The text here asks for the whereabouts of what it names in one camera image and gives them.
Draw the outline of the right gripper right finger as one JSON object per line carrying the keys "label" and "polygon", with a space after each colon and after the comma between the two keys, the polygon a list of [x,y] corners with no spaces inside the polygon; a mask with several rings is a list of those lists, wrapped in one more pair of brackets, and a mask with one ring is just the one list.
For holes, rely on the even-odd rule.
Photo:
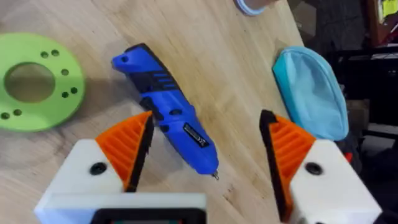
{"label": "right gripper right finger", "polygon": [[333,141],[269,110],[261,111],[259,129],[282,223],[375,223],[380,217],[381,207]]}

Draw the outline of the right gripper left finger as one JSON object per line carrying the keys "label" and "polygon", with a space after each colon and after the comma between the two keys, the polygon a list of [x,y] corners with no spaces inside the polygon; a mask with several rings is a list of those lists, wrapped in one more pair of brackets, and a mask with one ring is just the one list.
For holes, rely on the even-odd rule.
{"label": "right gripper left finger", "polygon": [[153,132],[148,111],[77,141],[36,205],[37,218],[91,220],[102,208],[140,207],[135,191]]}

